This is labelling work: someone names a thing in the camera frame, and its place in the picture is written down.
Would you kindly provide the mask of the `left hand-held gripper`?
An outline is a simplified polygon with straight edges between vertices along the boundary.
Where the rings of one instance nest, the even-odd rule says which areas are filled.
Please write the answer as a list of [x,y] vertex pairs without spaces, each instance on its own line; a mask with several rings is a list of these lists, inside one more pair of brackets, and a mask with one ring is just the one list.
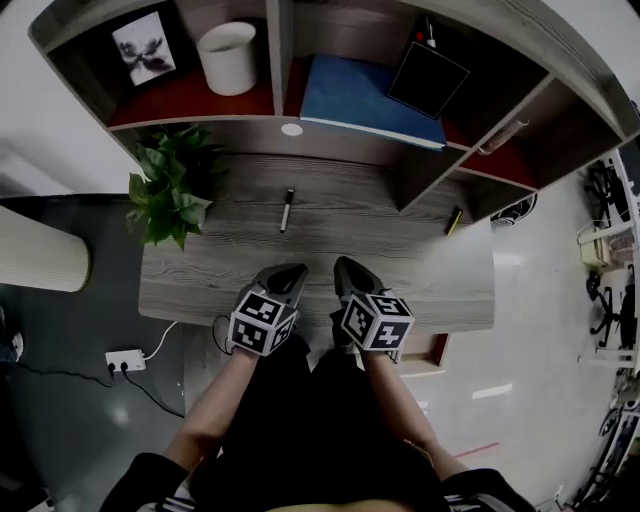
[[308,272],[307,266],[301,263],[262,269],[253,283],[262,286],[268,294],[283,295],[286,304],[266,294],[247,292],[231,314],[230,343],[260,356],[269,356],[280,347],[289,338],[297,319],[293,307],[299,303]]

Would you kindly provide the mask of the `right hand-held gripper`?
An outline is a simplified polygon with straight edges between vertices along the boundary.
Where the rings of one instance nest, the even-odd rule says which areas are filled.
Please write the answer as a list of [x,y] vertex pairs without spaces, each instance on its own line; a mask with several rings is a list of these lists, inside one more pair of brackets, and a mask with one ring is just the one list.
[[391,291],[374,295],[385,290],[382,281],[347,256],[337,258],[333,276],[338,300],[348,302],[341,328],[357,347],[364,351],[401,349],[414,324],[406,302]]

